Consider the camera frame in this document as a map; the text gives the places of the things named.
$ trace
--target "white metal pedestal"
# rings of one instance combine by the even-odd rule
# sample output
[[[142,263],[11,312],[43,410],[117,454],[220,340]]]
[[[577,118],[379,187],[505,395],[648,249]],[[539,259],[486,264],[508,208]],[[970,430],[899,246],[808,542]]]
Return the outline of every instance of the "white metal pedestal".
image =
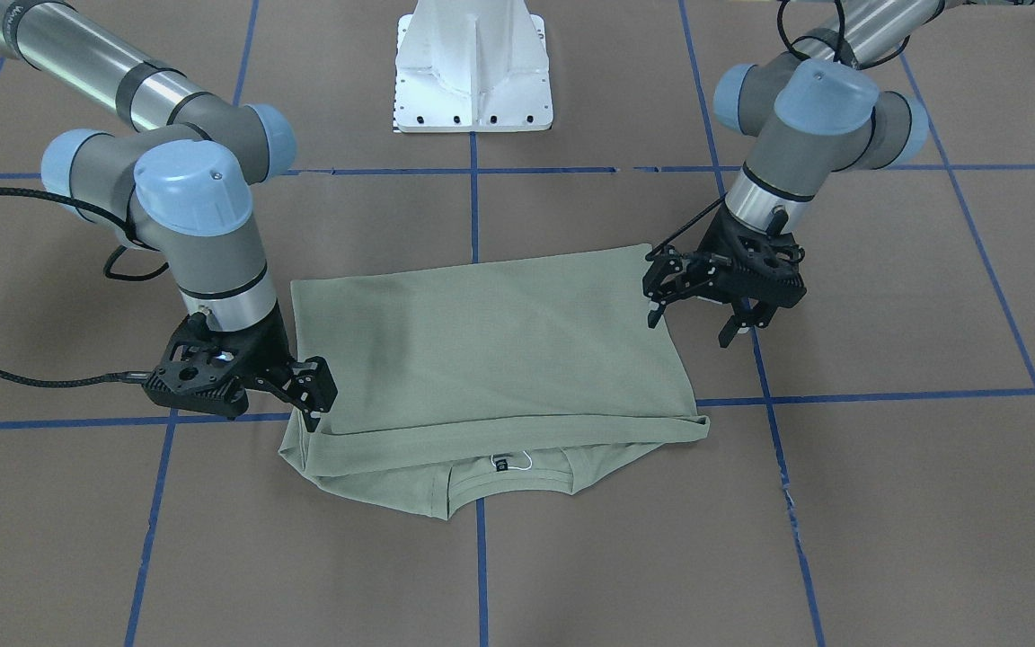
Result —
[[[518,133],[554,123],[545,22],[523,0],[419,0],[398,21],[393,127]]]

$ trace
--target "gray joint housing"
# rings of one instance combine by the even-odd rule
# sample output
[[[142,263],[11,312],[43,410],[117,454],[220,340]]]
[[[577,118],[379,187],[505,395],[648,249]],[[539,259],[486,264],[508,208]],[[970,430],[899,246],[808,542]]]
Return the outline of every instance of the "gray joint housing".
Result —
[[[844,114],[852,104],[857,111]],[[779,233],[792,233],[830,173],[907,160],[928,130],[915,99],[882,93],[845,65],[802,62],[789,53],[768,65],[729,70],[714,93],[714,112],[734,130],[757,136],[726,205],[759,232],[768,232],[783,209],[788,222]]]
[[[70,131],[69,140],[76,142],[83,135]],[[205,142],[201,133],[191,126],[176,124],[135,135],[114,137],[105,133],[87,134],[78,144],[69,168],[69,194],[82,201],[101,206],[111,213],[130,222],[139,242],[158,249],[170,263],[170,271],[180,288],[189,312],[199,306],[212,311],[210,327],[214,330],[235,330],[248,327],[268,315],[274,306],[275,295],[267,275],[266,253],[258,232],[254,214],[227,233],[197,235],[178,232],[164,225],[166,218],[152,215],[144,201],[137,197],[140,181],[140,161],[147,153],[178,143]],[[217,168],[218,181],[238,181],[248,196],[245,179],[233,154],[227,151]],[[248,201],[237,194],[238,201]],[[177,202],[173,196],[161,198],[161,204]],[[88,222],[111,227],[126,245],[134,245],[123,232],[110,222],[79,212]]]
[[[800,61],[793,54],[785,53],[773,59],[768,65],[753,65],[744,76],[744,81],[740,87],[739,102],[737,102],[737,115],[739,119],[739,130],[743,135],[759,137],[759,147],[755,148],[752,155],[761,151],[761,138],[766,127],[785,126],[783,122],[775,119],[773,115],[773,102],[776,101],[777,94],[788,85],[789,79],[797,70]],[[817,159],[830,160],[829,168],[823,169],[824,174],[829,172],[848,171],[855,168],[885,168],[894,164],[905,152],[905,147],[909,144],[909,136],[913,133],[913,119],[923,118],[923,108],[913,106],[911,98],[904,97],[903,94],[887,91],[882,92],[881,97],[874,107],[874,114],[869,121],[854,133],[841,136],[838,140],[809,139],[808,142],[801,143],[802,146],[817,146]],[[779,145],[792,145],[790,140],[782,140],[781,137],[773,137],[780,142]],[[750,158],[750,168],[758,166],[760,160]]]
[[[214,94],[203,93],[186,99],[170,123],[190,123],[205,134],[207,140],[223,144],[242,165],[242,177],[249,184],[269,179],[272,156],[266,127],[254,108],[230,106]]]

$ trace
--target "work surface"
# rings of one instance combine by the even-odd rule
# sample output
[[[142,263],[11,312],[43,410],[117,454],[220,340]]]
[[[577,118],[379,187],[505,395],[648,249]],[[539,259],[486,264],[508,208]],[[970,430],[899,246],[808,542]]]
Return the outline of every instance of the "work surface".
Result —
[[[411,1],[213,7],[76,3],[291,119],[296,171],[255,187],[288,324],[295,278],[660,241],[752,146],[707,118],[716,81],[780,48],[772,3],[531,0],[554,128],[405,136]],[[793,7],[790,31],[830,12]],[[827,181],[797,230],[809,294],[760,340],[721,350],[727,308],[673,306],[710,438],[576,497],[420,519],[305,482],[262,394],[227,422],[0,381],[0,644],[1035,644],[1035,7],[953,9],[871,75],[927,102],[934,140]],[[0,185],[36,187],[72,127],[126,133],[0,62]],[[0,365],[155,363],[183,307],[166,277],[105,282],[112,245],[0,198]]]

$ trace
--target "silver arm tube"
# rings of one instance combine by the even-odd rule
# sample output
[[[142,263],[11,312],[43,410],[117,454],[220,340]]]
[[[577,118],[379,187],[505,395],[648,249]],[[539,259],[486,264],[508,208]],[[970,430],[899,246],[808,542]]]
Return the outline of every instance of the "silver arm tube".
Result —
[[[137,130],[167,126],[186,98],[205,93],[58,0],[0,0],[0,55],[54,75]]]
[[[845,0],[846,45],[854,54],[854,66],[869,65],[921,25],[963,3],[964,0]],[[831,61],[834,51],[825,36],[834,37],[838,26],[834,17],[794,46],[806,57]]]

